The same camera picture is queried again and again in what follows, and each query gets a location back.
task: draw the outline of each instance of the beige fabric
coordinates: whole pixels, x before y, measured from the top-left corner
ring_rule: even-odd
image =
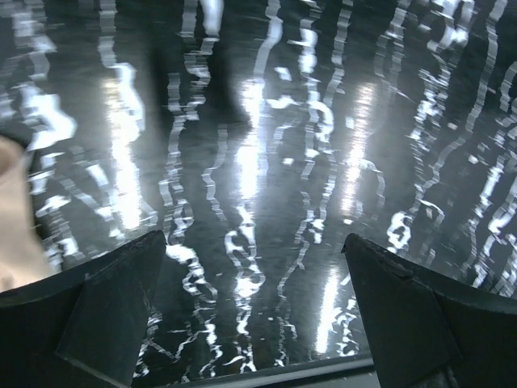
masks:
[[[32,224],[23,150],[0,137],[0,292],[54,273]]]

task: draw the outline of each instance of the wet floor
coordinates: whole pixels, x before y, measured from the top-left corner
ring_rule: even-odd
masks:
[[[49,257],[166,233],[135,387],[368,354],[350,232],[514,297],[513,0],[171,3],[0,7]]]

